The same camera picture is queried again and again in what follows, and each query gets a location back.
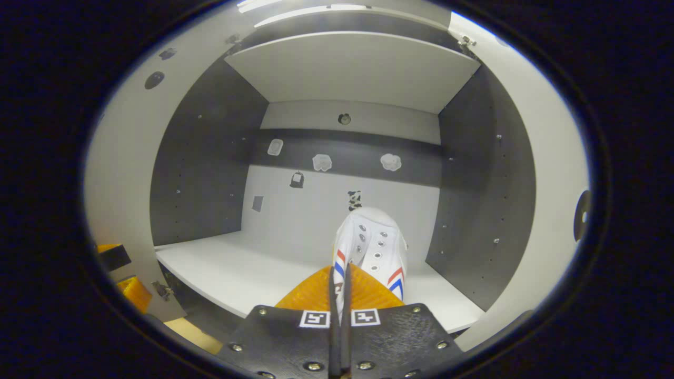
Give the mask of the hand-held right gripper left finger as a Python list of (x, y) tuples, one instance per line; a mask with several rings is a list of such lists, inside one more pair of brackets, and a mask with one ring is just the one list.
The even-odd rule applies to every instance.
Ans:
[(276, 306), (257, 305), (217, 353), (255, 378), (339, 376), (339, 317), (333, 271), (318, 270)]

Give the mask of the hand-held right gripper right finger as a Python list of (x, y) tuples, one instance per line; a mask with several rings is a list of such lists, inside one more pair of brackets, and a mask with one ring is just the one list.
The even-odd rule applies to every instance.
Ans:
[(464, 351), (424, 304), (358, 308), (362, 295), (383, 299), (357, 288), (365, 273), (346, 270), (344, 310), (340, 322), (340, 374), (347, 378), (424, 378), (434, 369), (454, 364)]

